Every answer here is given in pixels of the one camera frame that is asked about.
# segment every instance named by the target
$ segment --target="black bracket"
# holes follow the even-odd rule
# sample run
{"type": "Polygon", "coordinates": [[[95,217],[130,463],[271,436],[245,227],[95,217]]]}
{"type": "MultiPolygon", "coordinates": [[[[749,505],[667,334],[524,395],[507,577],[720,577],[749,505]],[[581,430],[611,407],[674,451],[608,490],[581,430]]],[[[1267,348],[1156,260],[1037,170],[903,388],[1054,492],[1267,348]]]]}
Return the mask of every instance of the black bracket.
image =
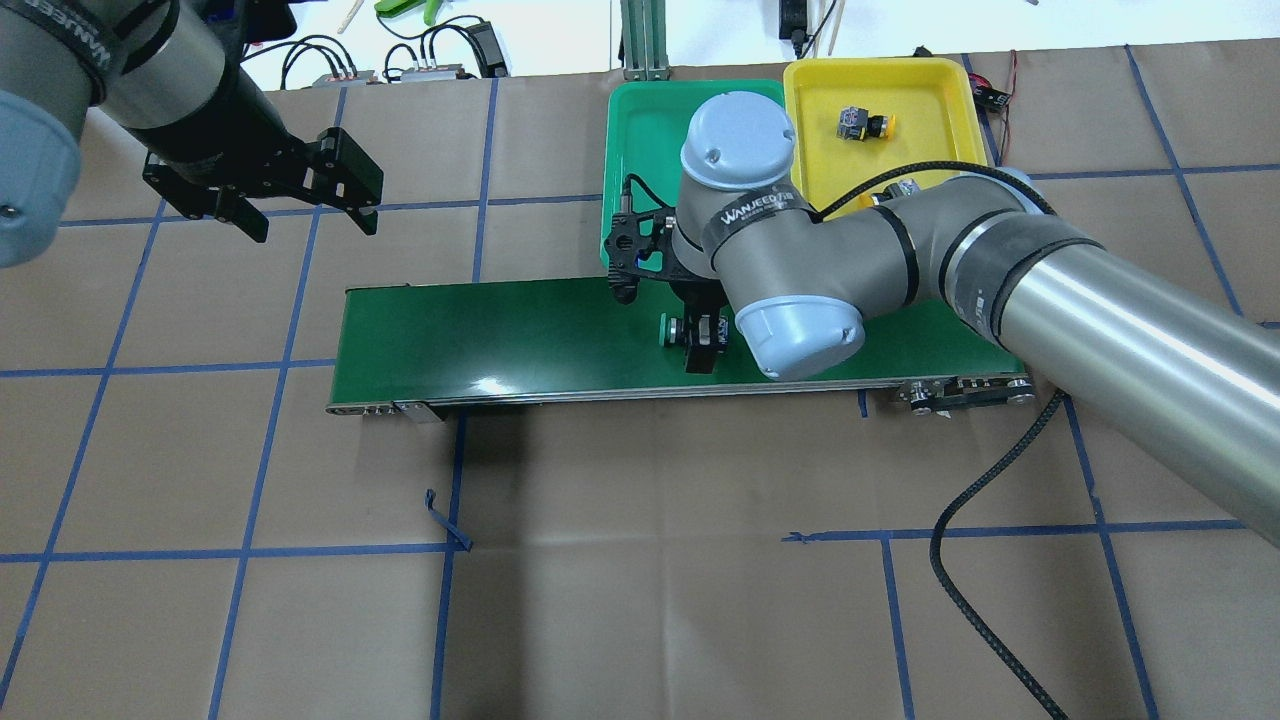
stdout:
{"type": "Polygon", "coordinates": [[[329,128],[315,142],[294,141],[276,150],[244,179],[204,187],[182,178],[154,154],[147,154],[142,178],[165,201],[189,219],[211,215],[239,228],[253,242],[265,242],[269,222],[251,197],[296,197],[311,205],[330,205],[347,214],[365,234],[378,232],[376,206],[383,197],[383,170],[342,128],[329,128]]]}
{"type": "Polygon", "coordinates": [[[914,415],[928,415],[992,405],[1025,405],[1036,400],[1036,388],[1027,378],[908,380],[899,388],[897,397],[911,406],[914,415]]]}
{"type": "Polygon", "coordinates": [[[681,318],[664,318],[663,343],[685,348],[685,372],[708,374],[728,345],[728,320],[721,309],[728,305],[719,281],[704,278],[676,258],[672,237],[680,232],[675,208],[613,215],[604,251],[609,259],[609,288],[622,305],[635,301],[640,281],[659,281],[685,302],[681,318]],[[657,270],[640,264],[658,256],[657,270]]]}

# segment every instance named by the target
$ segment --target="electric wire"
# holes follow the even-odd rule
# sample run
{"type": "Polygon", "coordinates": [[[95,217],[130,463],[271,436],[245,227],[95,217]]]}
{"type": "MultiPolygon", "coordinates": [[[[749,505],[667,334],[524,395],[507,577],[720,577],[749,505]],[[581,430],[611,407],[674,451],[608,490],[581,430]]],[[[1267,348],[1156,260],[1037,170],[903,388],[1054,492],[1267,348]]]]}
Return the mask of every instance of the electric wire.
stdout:
{"type": "Polygon", "coordinates": [[[1050,398],[1048,404],[1044,405],[1044,409],[1041,410],[1041,414],[1036,418],[1036,421],[1032,423],[1030,428],[1023,433],[1023,437],[1019,438],[1014,447],[1009,448],[1009,452],[997,460],[989,470],[983,473],[980,478],[974,480],[973,484],[965,488],[964,492],[956,496],[956,498],[947,505],[946,510],[942,511],[942,515],[938,516],[938,521],[933,525],[933,533],[929,536],[929,565],[933,566],[933,574],[938,578],[938,582],[942,583],[943,592],[946,592],[947,597],[951,598],[951,602],[960,609],[960,614],[964,615],[965,620],[968,620],[970,625],[973,625],[974,630],[978,632],[978,635],[980,635],[991,650],[996,652],[996,656],[998,656],[1000,660],[1004,661],[1004,664],[1014,673],[1014,676],[1023,683],[1027,692],[1032,693],[1032,697],[1039,702],[1041,707],[1044,708],[1044,712],[1055,720],[1066,720],[1066,712],[1064,712],[1057,702],[1053,701],[1053,697],[1048,694],[1048,691],[1039,684],[1036,676],[1032,675],[1030,670],[1028,670],[1027,666],[1018,660],[1014,651],[1009,650],[1009,646],[1006,646],[1004,641],[996,635],[996,632],[991,629],[991,625],[987,625],[982,616],[978,615],[978,611],[974,610],[973,605],[970,605],[960,592],[960,588],[957,588],[955,582],[951,580],[951,575],[942,565],[942,538],[947,532],[947,524],[952,518],[955,518],[956,512],[959,512],[960,509],[964,507],[966,502],[973,500],[979,491],[991,484],[992,480],[995,480],[1001,473],[1005,471],[1006,468],[1021,456],[1030,443],[1041,434],[1044,425],[1053,419],[1053,414],[1057,413],[1057,409],[1062,405],[1064,400],[1066,400],[1065,392],[1061,389],[1053,391],[1053,396],[1050,398]]]}
{"type": "MultiPolygon", "coordinates": [[[[852,190],[842,195],[838,200],[836,200],[823,210],[818,211],[817,213],[818,219],[829,217],[832,213],[846,205],[854,197],[858,197],[863,192],[867,192],[868,190],[872,190],[873,187],[881,183],[888,182],[900,176],[919,173],[924,170],[964,170],[974,174],[986,176],[993,179],[998,179],[1011,186],[1012,188],[1018,190],[1023,195],[1025,195],[1027,199],[1030,200],[1032,204],[1036,205],[1046,215],[1056,214],[1053,211],[1053,208],[1048,204],[1048,201],[1044,200],[1044,197],[1042,197],[1036,191],[1036,188],[1030,187],[1021,179],[1006,172],[997,170],[995,168],[988,168],[986,165],[978,165],[974,163],[963,163],[957,160],[931,160],[924,163],[911,163],[909,165],[902,165],[900,168],[883,172],[855,186],[852,190]]],[[[982,477],[974,480],[973,484],[965,488],[964,492],[961,492],[955,500],[951,501],[950,505],[947,505],[947,507],[942,511],[942,515],[938,516],[938,521],[933,525],[933,533],[929,536],[929,565],[932,565],[933,574],[938,578],[938,583],[942,584],[943,592],[946,592],[947,597],[951,598],[951,602],[954,602],[956,607],[960,609],[960,614],[964,615],[965,620],[968,620],[970,625],[973,625],[973,628],[978,632],[978,635],[982,637],[982,639],[987,643],[987,646],[991,647],[992,651],[995,651],[996,656],[1000,657],[1000,660],[1010,669],[1010,671],[1012,671],[1014,676],[1023,683],[1023,687],[1025,687],[1027,691],[1032,694],[1032,697],[1034,697],[1036,701],[1039,702],[1041,707],[1044,708],[1044,711],[1050,715],[1050,717],[1053,717],[1055,720],[1066,720],[1068,716],[1062,711],[1062,708],[1057,705],[1057,702],[1053,700],[1053,697],[1050,696],[1048,691],[1046,691],[1044,687],[1041,685],[1041,683],[1036,679],[1036,676],[1032,675],[1030,670],[1028,670],[1027,666],[1023,665],[1020,660],[1018,660],[1018,656],[1015,656],[1014,652],[1009,650],[1009,646],[1005,644],[1005,642],[1000,639],[1000,637],[995,633],[995,630],[992,630],[991,626],[987,625],[987,623],[982,619],[982,616],[978,615],[978,611],[974,610],[973,605],[970,605],[969,601],[964,597],[964,593],[960,592],[960,588],[957,588],[955,582],[952,582],[951,575],[942,565],[942,538],[946,536],[947,524],[951,523],[951,519],[955,518],[956,512],[959,512],[960,509],[964,507],[965,503],[968,503],[970,500],[973,500],[973,497],[978,495],[979,491],[991,484],[992,480],[1000,477],[1000,474],[1004,473],[1006,468],[1009,468],[1015,460],[1018,460],[1018,457],[1023,455],[1023,452],[1030,446],[1030,443],[1037,437],[1039,437],[1041,432],[1044,429],[1044,425],[1047,425],[1048,421],[1053,418],[1053,414],[1057,413],[1057,409],[1059,406],[1062,405],[1064,400],[1066,400],[1065,392],[1062,392],[1061,389],[1053,392],[1053,396],[1050,398],[1048,404],[1044,405],[1044,409],[1032,423],[1030,428],[1028,428],[1027,432],[1023,434],[1023,437],[1014,445],[1014,447],[1011,447],[1009,452],[1006,452],[998,461],[996,461],[995,465],[991,466],[989,470],[983,473],[982,477]]]]}
{"type": "Polygon", "coordinates": [[[387,82],[392,82],[392,79],[399,79],[390,77],[392,70],[399,70],[401,77],[404,76],[403,68],[392,67],[392,55],[394,55],[396,51],[402,47],[408,53],[410,58],[413,59],[413,65],[417,67],[417,53],[413,51],[413,47],[410,46],[407,42],[397,42],[396,45],[392,45],[392,49],[387,51],[387,56],[383,59],[383,77],[387,78],[387,82]]]}
{"type": "Polygon", "coordinates": [[[622,190],[626,193],[628,193],[628,195],[631,193],[631,183],[639,184],[640,190],[643,190],[644,193],[648,195],[650,200],[653,200],[654,202],[657,202],[659,208],[664,208],[664,209],[671,209],[672,208],[666,201],[663,201],[662,197],[658,197],[658,193],[654,192],[652,187],[649,187],[649,183],[644,182],[644,178],[641,178],[640,176],[637,176],[635,173],[627,173],[626,177],[622,178],[622,190]]]}
{"type": "Polygon", "coordinates": [[[426,51],[424,53],[425,56],[429,56],[431,59],[431,65],[436,64],[435,63],[435,37],[442,31],[445,31],[445,29],[452,29],[453,32],[461,35],[462,38],[467,41],[467,45],[471,47],[471,55],[476,60],[476,65],[477,65],[476,69],[480,70],[480,74],[484,74],[484,70],[485,70],[485,67],[488,65],[488,61],[485,60],[485,54],[484,54],[484,50],[480,47],[480,42],[476,41],[476,38],[470,32],[467,32],[466,28],[463,28],[461,26],[454,26],[454,24],[439,24],[439,26],[435,26],[431,29],[429,29],[426,33],[424,33],[422,38],[419,41],[419,44],[420,44],[419,46],[421,47],[421,44],[426,40],[426,35],[431,36],[430,42],[426,42],[426,51]]]}
{"type": "Polygon", "coordinates": [[[351,53],[347,50],[347,46],[342,44],[342,41],[332,35],[308,35],[306,37],[300,37],[298,42],[310,42],[312,40],[328,40],[329,42],[337,45],[338,50],[342,51],[343,58],[347,59],[347,68],[351,69],[351,74],[356,74],[356,61],[351,59],[351,53]]]}

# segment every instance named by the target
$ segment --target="green conveyor belt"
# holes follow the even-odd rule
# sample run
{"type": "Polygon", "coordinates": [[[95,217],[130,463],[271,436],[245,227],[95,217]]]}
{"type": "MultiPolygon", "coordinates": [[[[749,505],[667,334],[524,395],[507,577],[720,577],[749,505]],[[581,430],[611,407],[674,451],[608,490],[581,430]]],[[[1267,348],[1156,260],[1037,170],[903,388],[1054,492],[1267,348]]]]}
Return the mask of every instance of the green conveyor belt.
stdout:
{"type": "Polygon", "coordinates": [[[1024,370],[929,301],[868,322],[863,350],[810,380],[768,380],[736,334],[713,374],[694,375],[681,348],[659,345],[660,315],[681,307],[657,283],[618,305],[603,278],[352,290],[329,411],[892,387],[1024,370]]]}

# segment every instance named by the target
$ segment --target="blue tape grid line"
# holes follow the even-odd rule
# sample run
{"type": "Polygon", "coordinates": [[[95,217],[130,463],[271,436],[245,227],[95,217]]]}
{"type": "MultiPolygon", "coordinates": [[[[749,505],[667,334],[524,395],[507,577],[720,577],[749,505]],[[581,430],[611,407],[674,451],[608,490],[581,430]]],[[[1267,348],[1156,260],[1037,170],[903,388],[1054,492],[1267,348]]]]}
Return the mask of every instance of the blue tape grid line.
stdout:
{"type": "Polygon", "coordinates": [[[489,115],[484,128],[484,156],[480,168],[480,205],[476,215],[476,245],[471,259],[471,282],[480,282],[480,265],[484,260],[484,223],[489,214],[489,172],[493,168],[493,126],[498,109],[498,81],[489,85],[489,115]]]}
{"type": "MultiPolygon", "coordinates": [[[[484,156],[480,165],[480,211],[476,215],[476,246],[471,261],[471,282],[480,282],[484,266],[484,233],[488,215],[489,179],[493,170],[493,131],[498,117],[498,79],[489,86],[489,114],[485,118],[484,156]]],[[[467,414],[458,416],[458,429],[453,441],[453,488],[449,493],[449,523],[458,524],[458,510],[462,500],[462,464],[466,454],[467,414]]],[[[435,661],[431,666],[431,720],[440,719],[444,698],[444,651],[449,628],[449,602],[453,597],[453,560],[456,551],[444,552],[444,569],[440,571],[439,615],[435,619],[435,661]]]]}
{"type": "Polygon", "coordinates": [[[902,611],[897,603],[897,578],[893,575],[893,548],[888,538],[881,538],[881,561],[884,564],[884,592],[888,596],[888,621],[893,629],[893,655],[897,657],[897,683],[902,692],[902,716],[905,720],[915,720],[911,674],[906,666],[906,639],[902,637],[902,611]]]}
{"type": "MultiPolygon", "coordinates": [[[[1149,523],[1087,523],[1079,525],[988,525],[978,528],[947,528],[946,538],[1016,538],[1038,536],[1088,536],[1100,530],[1117,533],[1188,533],[1206,530],[1244,530],[1239,520],[1160,520],[1149,523]]],[[[868,530],[824,530],[820,533],[791,533],[782,542],[879,542],[882,539],[929,539],[932,528],[899,528],[868,530]]]]}
{"type": "Polygon", "coordinates": [[[165,204],[161,200],[156,206],[155,217],[151,219],[151,229],[147,232],[147,242],[142,247],[142,258],[138,260],[138,269],[133,273],[133,284],[129,286],[129,295],[124,301],[124,311],[115,328],[115,338],[111,341],[111,350],[106,356],[106,366],[97,383],[97,392],[93,393],[93,402],[90,405],[88,418],[84,420],[84,429],[81,432],[79,445],[76,448],[76,459],[72,461],[70,473],[67,477],[67,486],[63,488],[63,497],[58,503],[58,512],[54,515],[52,527],[49,529],[49,539],[45,541],[45,551],[40,557],[40,566],[36,569],[36,579],[27,596],[27,605],[18,624],[13,648],[9,651],[9,660],[5,662],[4,675],[0,676],[0,707],[4,707],[5,697],[9,694],[9,684],[13,683],[14,670],[18,667],[18,657],[22,646],[27,639],[27,630],[31,628],[31,619],[36,612],[36,603],[40,601],[40,591],[45,584],[45,575],[52,561],[54,546],[58,544],[58,536],[63,530],[63,520],[67,519],[67,509],[72,502],[72,493],[76,491],[76,480],[79,478],[81,466],[84,464],[84,454],[88,450],[90,437],[93,434],[93,423],[97,421],[99,410],[102,407],[102,397],[106,395],[106,383],[111,378],[111,368],[120,354],[120,343],[124,342],[124,331],[129,327],[129,315],[133,313],[133,304],[138,299],[138,288],[142,286],[142,275],[146,273],[147,261],[151,259],[151,250],[155,247],[156,233],[160,229],[160,218],[164,215],[165,204]]]}
{"type": "Polygon", "coordinates": [[[1235,299],[1235,291],[1231,290],[1231,282],[1226,279],[1226,270],[1217,258],[1217,250],[1213,249],[1213,241],[1208,236],[1208,229],[1204,228],[1204,222],[1201,219],[1199,208],[1196,206],[1196,199],[1192,197],[1192,188],[1187,184],[1183,168],[1178,164],[1174,145],[1169,141],[1169,135],[1165,132],[1165,126],[1160,122],[1160,115],[1156,114],[1156,106],[1151,101],[1151,94],[1147,92],[1147,83],[1142,79],[1142,69],[1138,67],[1138,59],[1133,55],[1133,47],[1125,45],[1124,53],[1129,58],[1129,69],[1133,72],[1133,79],[1138,83],[1138,95],[1142,96],[1142,104],[1147,106],[1147,114],[1151,115],[1151,124],[1155,126],[1156,135],[1160,136],[1160,145],[1165,149],[1165,155],[1169,158],[1170,167],[1172,167],[1174,179],[1178,181],[1178,188],[1183,192],[1183,201],[1187,202],[1187,210],[1192,214],[1192,222],[1196,223],[1196,232],[1201,236],[1204,252],[1208,254],[1208,261],[1213,265],[1213,272],[1217,273],[1219,282],[1222,283],[1222,292],[1226,293],[1226,300],[1231,304],[1235,314],[1244,315],[1240,302],[1235,299]]]}
{"type": "MultiPolygon", "coordinates": [[[[209,363],[204,365],[137,365],[127,368],[111,368],[113,375],[178,375],[187,373],[238,373],[244,370],[278,370],[288,366],[293,368],[332,368],[337,364],[334,357],[311,357],[307,360],[289,360],[288,363],[262,361],[262,363],[209,363]]],[[[47,368],[38,370],[0,370],[0,379],[4,378],[60,378],[72,375],[102,375],[106,368],[47,368]]]]}
{"type": "MultiPolygon", "coordinates": [[[[462,496],[462,465],[466,457],[467,414],[463,411],[458,416],[458,428],[453,438],[453,486],[449,493],[449,523],[458,524],[458,507],[462,496]]],[[[460,546],[454,542],[447,543],[444,551],[444,569],[440,571],[440,601],[435,618],[435,657],[431,664],[431,708],[433,720],[440,717],[440,707],[444,698],[444,650],[449,628],[449,601],[453,597],[453,556],[460,546]]]]}
{"type": "MultiPolygon", "coordinates": [[[[334,114],[333,124],[342,127],[342,114],[347,106],[347,88],[338,91],[338,110],[334,114]]],[[[284,404],[284,386],[289,377],[289,363],[293,357],[293,341],[298,333],[298,318],[302,315],[302,300],[307,291],[307,275],[311,272],[311,258],[315,254],[316,232],[320,228],[321,211],[312,209],[311,227],[307,231],[307,246],[302,254],[302,268],[298,270],[297,287],[293,292],[293,310],[289,315],[289,331],[284,337],[284,352],[280,357],[275,379],[275,395],[271,400],[271,414],[266,421],[266,434],[262,439],[262,454],[259,459],[257,477],[253,480],[253,495],[250,500],[248,516],[244,520],[244,537],[241,541],[238,561],[236,564],[236,583],[232,585],[230,603],[227,610],[227,625],[223,629],[223,643],[218,652],[218,671],[214,675],[214,689],[209,698],[209,720],[215,720],[221,708],[223,687],[227,680],[227,664],[230,659],[232,643],[236,637],[236,620],[239,615],[239,602],[244,591],[244,574],[248,570],[250,550],[253,546],[253,530],[257,527],[257,512],[262,502],[262,487],[266,483],[266,471],[271,461],[271,448],[275,445],[275,428],[280,419],[280,407],[284,404]]]]}
{"type": "MultiPolygon", "coordinates": [[[[488,201],[489,205],[558,205],[564,202],[599,202],[604,196],[600,193],[588,193],[588,195],[548,195],[539,197],[495,197],[488,201]]],[[[398,213],[401,210],[443,210],[448,208],[479,208],[481,200],[442,200],[435,202],[388,202],[378,206],[379,213],[398,213]]],[[[293,218],[293,217],[307,217],[312,213],[319,211],[321,215],[337,215],[342,213],[337,208],[321,206],[317,209],[293,209],[293,210],[265,210],[262,215],[268,218],[293,218]]],[[[61,228],[97,228],[104,225],[148,225],[156,222],[155,218],[108,218],[108,219],[95,219],[95,220],[63,220],[59,227],[61,228]]],[[[189,223],[189,222],[214,222],[212,218],[204,218],[202,220],[188,220],[183,215],[166,215],[160,218],[161,223],[189,223]]]]}
{"type": "Polygon", "coordinates": [[[1124,625],[1124,637],[1129,643],[1129,656],[1133,659],[1133,669],[1138,676],[1138,689],[1142,692],[1142,702],[1147,707],[1147,717],[1155,720],[1160,717],[1160,711],[1156,710],[1156,696],[1151,692],[1151,679],[1147,676],[1147,662],[1142,657],[1142,644],[1138,642],[1138,632],[1133,626],[1129,597],[1124,591],[1124,579],[1120,577],[1120,565],[1116,562],[1115,547],[1111,544],[1111,533],[1107,530],[1107,516],[1102,510],[1102,498],[1098,497],[1097,486],[1093,482],[1093,465],[1089,462],[1089,452],[1084,448],[1084,434],[1080,432],[1080,420],[1075,414],[1075,404],[1071,402],[1070,397],[1062,405],[1066,409],[1068,423],[1071,425],[1071,439],[1075,442],[1075,452],[1080,460],[1084,488],[1088,491],[1089,502],[1093,505],[1093,518],[1098,527],[1098,539],[1102,542],[1102,556],[1107,562],[1107,573],[1111,575],[1111,589],[1116,596],[1120,623],[1124,625]]]}
{"type": "MultiPolygon", "coordinates": [[[[451,507],[451,514],[456,511],[451,507]]],[[[1107,523],[1103,525],[1110,534],[1129,533],[1185,533],[1207,530],[1244,530],[1239,520],[1161,520],[1148,523],[1107,523]]],[[[947,539],[952,538],[1012,538],[1029,536],[1087,536],[1098,532],[1097,524],[1084,525],[992,525],[979,528],[947,528],[947,539]]],[[[879,542],[890,539],[928,539],[928,528],[899,528],[874,530],[828,530],[822,533],[791,533],[782,542],[879,542]]],[[[357,555],[434,555],[460,550],[453,541],[426,543],[390,544],[329,544],[329,546],[276,546],[251,547],[248,551],[236,547],[192,548],[192,550],[95,550],[76,552],[0,553],[0,565],[40,562],[47,557],[54,562],[118,562],[148,560],[227,560],[248,557],[346,557],[357,555]]]]}

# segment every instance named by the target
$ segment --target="light blue joint cap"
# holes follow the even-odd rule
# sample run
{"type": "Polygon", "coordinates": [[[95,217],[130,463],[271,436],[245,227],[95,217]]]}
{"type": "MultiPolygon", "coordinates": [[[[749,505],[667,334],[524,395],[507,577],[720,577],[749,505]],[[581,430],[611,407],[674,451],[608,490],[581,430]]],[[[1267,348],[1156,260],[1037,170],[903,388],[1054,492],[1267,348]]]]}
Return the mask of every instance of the light blue joint cap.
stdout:
{"type": "Polygon", "coordinates": [[[694,113],[680,163],[707,187],[745,191],[787,177],[795,147],[795,126],[777,102],[755,92],[724,92],[694,113]]]}
{"type": "Polygon", "coordinates": [[[44,252],[79,179],[79,146],[56,118],[0,90],[0,268],[44,252]]]}
{"type": "MultiPolygon", "coordinates": [[[[1018,168],[1010,168],[1009,165],[1001,165],[1001,167],[998,167],[996,169],[1000,170],[1000,172],[1002,172],[1002,173],[1005,173],[1005,174],[1014,176],[1015,178],[1018,178],[1018,179],[1025,182],[1027,184],[1032,186],[1033,188],[1036,188],[1037,192],[1039,191],[1039,188],[1036,187],[1036,183],[1032,182],[1032,177],[1028,176],[1027,173],[1019,170],[1018,168]]],[[[1032,200],[1029,197],[1027,197],[1025,195],[1023,195],[1023,191],[1018,190],[1016,187],[1009,184],[1005,181],[1000,181],[1000,179],[996,179],[996,178],[989,178],[987,176],[979,176],[978,173],[960,173],[959,176],[955,176],[954,178],[950,178],[950,179],[957,179],[957,178],[982,178],[982,179],[984,179],[987,182],[993,182],[993,183],[998,184],[1000,187],[1007,190],[1010,195],[1012,195],[1014,197],[1016,197],[1018,202],[1023,206],[1023,211],[1027,213],[1028,215],[1043,215],[1044,214],[1039,208],[1036,206],[1034,202],[1032,202],[1032,200]]]]}
{"type": "Polygon", "coordinates": [[[733,318],[764,377],[803,380],[852,357],[867,332],[856,307],[820,295],[767,297],[733,318]]]}

